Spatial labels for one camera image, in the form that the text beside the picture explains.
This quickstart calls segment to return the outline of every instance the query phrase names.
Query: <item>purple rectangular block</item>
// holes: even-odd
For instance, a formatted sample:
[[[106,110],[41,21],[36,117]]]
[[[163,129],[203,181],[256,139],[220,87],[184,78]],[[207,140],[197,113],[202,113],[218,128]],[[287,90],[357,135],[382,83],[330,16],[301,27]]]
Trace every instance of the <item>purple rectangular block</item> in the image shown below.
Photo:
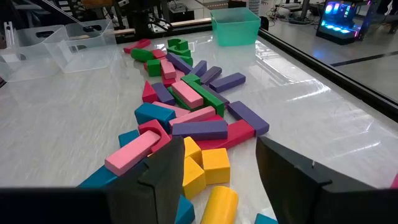
[[[173,125],[172,135],[190,136],[193,140],[227,139],[228,124],[224,120],[178,123]]]
[[[246,77],[237,72],[232,75],[228,75],[227,77],[212,81],[210,83],[210,88],[212,88],[217,93],[221,93],[222,91],[229,90],[232,87],[243,84],[245,81]]]
[[[236,101],[230,103],[227,109],[235,119],[243,119],[252,126],[256,132],[256,136],[263,135],[269,131],[269,124],[242,102]]]
[[[201,60],[190,73],[196,75],[197,77],[201,77],[206,71],[207,62],[205,60]]]
[[[152,84],[152,88],[155,90],[156,95],[161,103],[175,105],[174,97],[170,94],[166,87],[164,87],[163,83]]]
[[[167,53],[167,60],[171,62],[176,68],[178,68],[181,72],[188,75],[192,71],[192,66],[184,62],[179,56],[173,53]]]
[[[201,77],[200,77],[200,83],[209,85],[209,83],[213,80],[215,80],[219,75],[221,75],[221,72],[223,70],[220,67],[213,66],[207,72],[205,72]]]

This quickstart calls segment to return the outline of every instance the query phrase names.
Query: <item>pink block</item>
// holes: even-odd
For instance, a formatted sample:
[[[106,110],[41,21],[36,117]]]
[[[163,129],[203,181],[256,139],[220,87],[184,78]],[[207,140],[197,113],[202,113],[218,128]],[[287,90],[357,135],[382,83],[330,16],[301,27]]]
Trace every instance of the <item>pink block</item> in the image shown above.
[[[170,120],[169,123],[170,126],[172,127],[174,124],[178,123],[204,121],[214,115],[216,115],[216,110],[214,110],[214,107],[208,106],[200,110],[186,114],[184,116],[181,116],[179,118],[174,118]]]
[[[160,65],[162,66],[162,72],[165,79],[176,77],[177,74],[175,73],[174,66],[171,62],[167,60],[160,60]]]
[[[152,104],[155,104],[157,106],[161,106],[161,107],[164,107],[164,108],[168,108],[170,110],[174,110],[175,111],[175,117],[177,117],[177,118],[179,118],[181,116],[184,116],[186,114],[189,114],[189,112],[190,112],[189,110],[181,109],[181,108],[178,108],[178,107],[175,107],[175,106],[170,106],[170,105],[167,105],[165,103],[159,103],[158,101],[155,101]]]
[[[123,146],[105,159],[105,167],[117,176],[121,176],[150,154],[150,148],[160,139],[158,134],[147,131]]]
[[[190,107],[197,108],[203,105],[203,97],[195,90],[192,90],[184,81],[178,81],[172,84],[172,89],[181,99]]]

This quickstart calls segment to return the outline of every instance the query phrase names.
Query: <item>clear plastic container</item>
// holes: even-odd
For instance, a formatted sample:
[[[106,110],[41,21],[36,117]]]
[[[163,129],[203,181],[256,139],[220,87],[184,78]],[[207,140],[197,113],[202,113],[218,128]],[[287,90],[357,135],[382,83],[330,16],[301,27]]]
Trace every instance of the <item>clear plastic container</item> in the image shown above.
[[[63,25],[14,31],[15,45],[0,50],[0,77],[6,82],[44,78],[57,74],[60,67],[44,45]]]
[[[210,11],[213,33],[220,46],[253,44],[257,40],[260,18],[248,8]]]
[[[68,24],[45,45],[65,73],[106,68],[117,49],[111,20]]]

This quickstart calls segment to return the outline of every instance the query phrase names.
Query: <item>green block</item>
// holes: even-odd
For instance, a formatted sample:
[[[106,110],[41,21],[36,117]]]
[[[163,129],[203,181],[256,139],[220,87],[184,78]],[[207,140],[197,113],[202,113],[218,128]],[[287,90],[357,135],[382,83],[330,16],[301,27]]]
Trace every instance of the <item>green block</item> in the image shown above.
[[[224,104],[221,100],[215,97],[209,91],[205,90],[202,86],[196,82],[187,83],[191,88],[193,88],[201,97],[203,97],[205,106],[212,106],[216,110],[217,114],[224,117]]]
[[[155,59],[152,52],[144,49],[133,49],[131,51],[131,57],[140,62],[147,62],[148,60]]]
[[[162,75],[162,71],[160,68],[160,60],[158,59],[147,61],[147,68],[150,77],[156,77]]]

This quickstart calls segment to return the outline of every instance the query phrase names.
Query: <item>glossy white tabletop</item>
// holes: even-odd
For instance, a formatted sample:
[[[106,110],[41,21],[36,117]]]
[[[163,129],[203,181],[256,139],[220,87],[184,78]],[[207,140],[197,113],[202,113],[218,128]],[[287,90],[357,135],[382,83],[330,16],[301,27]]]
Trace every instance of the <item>glossy white tabletop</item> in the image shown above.
[[[219,47],[211,32],[183,35],[194,64],[207,60],[221,76],[240,72],[246,83],[222,95],[242,101],[271,126],[269,138],[375,187],[398,171],[398,125],[270,43]],[[155,39],[162,48],[167,38]],[[118,135],[137,129],[143,64],[122,53],[112,69],[58,74],[0,88],[0,186],[76,186],[118,150]],[[234,119],[226,113],[225,119]],[[228,151],[239,194],[236,223],[273,216],[261,184],[252,138]],[[199,223],[210,190],[195,197]]]

